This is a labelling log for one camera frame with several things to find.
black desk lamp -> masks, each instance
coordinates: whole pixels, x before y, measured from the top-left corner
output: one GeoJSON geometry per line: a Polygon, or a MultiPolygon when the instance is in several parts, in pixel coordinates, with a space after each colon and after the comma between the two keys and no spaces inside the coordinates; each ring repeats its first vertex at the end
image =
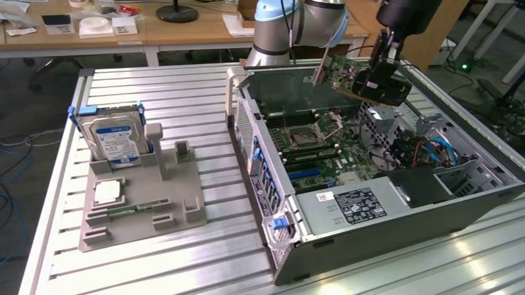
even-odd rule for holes
{"type": "Polygon", "coordinates": [[[174,5],[156,10],[156,16],[170,23],[188,23],[196,20],[199,12],[188,6],[179,5],[179,0],[174,0],[174,5]]]}

gray plastic holder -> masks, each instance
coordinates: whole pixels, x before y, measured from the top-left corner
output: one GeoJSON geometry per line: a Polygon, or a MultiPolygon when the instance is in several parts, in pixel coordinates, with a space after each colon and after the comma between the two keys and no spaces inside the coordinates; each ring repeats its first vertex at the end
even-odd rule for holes
{"type": "Polygon", "coordinates": [[[161,150],[159,123],[145,124],[144,133],[153,152],[140,155],[140,166],[112,170],[105,160],[89,163],[81,252],[207,223],[194,149],[179,141],[161,150]],[[96,185],[104,181],[120,183],[120,195],[111,202],[95,203],[96,185]]]}

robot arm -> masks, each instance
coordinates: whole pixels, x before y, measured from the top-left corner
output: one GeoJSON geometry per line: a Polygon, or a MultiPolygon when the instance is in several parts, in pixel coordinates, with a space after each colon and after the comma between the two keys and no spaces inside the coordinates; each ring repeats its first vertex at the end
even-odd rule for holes
{"type": "MultiPolygon", "coordinates": [[[[439,4],[441,0],[382,0],[375,18],[386,29],[377,38],[369,66],[358,73],[351,88],[359,97],[390,105],[399,105],[406,99],[411,85],[394,75],[399,54],[406,37],[425,32],[439,4]]],[[[300,0],[259,0],[247,65],[287,65],[291,44],[335,46],[345,35],[349,16],[345,0],[304,0],[303,4],[300,0]],[[290,23],[292,17],[288,33],[286,20],[290,23]]]]}

black floor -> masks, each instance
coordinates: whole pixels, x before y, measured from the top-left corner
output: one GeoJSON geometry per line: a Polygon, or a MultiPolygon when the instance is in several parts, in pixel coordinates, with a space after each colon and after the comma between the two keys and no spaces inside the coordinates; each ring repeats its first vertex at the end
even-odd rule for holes
{"type": "MultiPolygon", "coordinates": [[[[473,18],[467,19],[465,22],[458,22],[450,34],[451,39],[457,41],[461,39],[471,21],[473,18]]],[[[478,40],[487,30],[487,26],[481,27],[467,49],[471,49],[477,45],[478,40]]],[[[524,53],[525,45],[505,35],[501,35],[483,57],[486,68],[474,68],[467,76],[474,80],[481,77],[489,79],[501,90],[506,90],[507,85],[502,84],[499,80],[524,53]]],[[[466,50],[459,56],[458,62],[461,62],[469,54],[466,50]]],[[[246,55],[247,50],[234,50],[234,56],[238,58],[244,58],[246,55]]],[[[160,55],[160,58],[165,65],[214,63],[219,62],[219,60],[223,62],[228,61],[223,50],[220,57],[218,50],[204,50],[195,52],[192,60],[186,56],[186,52],[174,54],[164,53],[160,55]]],[[[12,59],[9,65],[0,70],[0,138],[15,134],[28,135],[64,126],[65,111],[73,94],[77,70],[68,64],[60,65],[39,80],[43,89],[40,92],[35,93],[28,90],[27,80],[31,73],[37,69],[37,66],[41,66],[48,61],[48,58],[37,58],[35,60],[36,65],[28,67],[24,65],[21,59],[12,59]]],[[[80,57],[79,60],[87,68],[145,66],[144,56],[135,53],[124,54],[120,63],[113,61],[111,55],[80,57]]],[[[7,60],[0,60],[0,67],[7,62],[7,60]]],[[[441,67],[430,68],[426,74],[445,91],[467,83],[465,78],[450,74],[441,67]]],[[[477,85],[465,87],[454,92],[454,95],[477,101],[481,96],[479,93],[475,92],[475,87],[477,85]]],[[[524,87],[521,87],[515,98],[520,100],[525,99],[524,87]]],[[[37,143],[53,141],[59,136],[60,135],[56,133],[43,137],[37,143]]],[[[31,244],[37,226],[39,213],[44,202],[57,148],[57,145],[35,147],[32,150],[35,158],[33,165],[20,179],[15,183],[8,184],[9,192],[19,202],[20,211],[27,224],[29,236],[28,245],[31,244]]],[[[0,171],[4,171],[15,161],[17,161],[15,155],[0,153],[0,171]]],[[[0,222],[5,219],[5,213],[7,210],[0,211],[0,222]]],[[[0,260],[19,247],[20,240],[19,221],[13,216],[7,227],[0,230],[0,260]]],[[[28,251],[21,251],[15,260],[0,265],[0,294],[3,295],[17,293],[27,255],[28,251]]]]}

metal slat surface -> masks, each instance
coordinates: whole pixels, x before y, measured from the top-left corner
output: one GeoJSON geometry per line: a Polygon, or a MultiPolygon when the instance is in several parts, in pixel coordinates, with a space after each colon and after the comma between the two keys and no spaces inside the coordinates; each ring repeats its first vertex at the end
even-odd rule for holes
{"type": "MultiPolygon", "coordinates": [[[[76,140],[41,263],[39,294],[517,294],[525,290],[525,198],[455,234],[429,240],[287,286],[272,285],[268,259],[224,124],[224,71],[234,64],[96,70],[84,104],[137,98],[164,125],[161,147],[195,148],[210,223],[81,253],[89,150],[76,140]]],[[[409,101],[435,112],[413,88],[409,101]]]]}

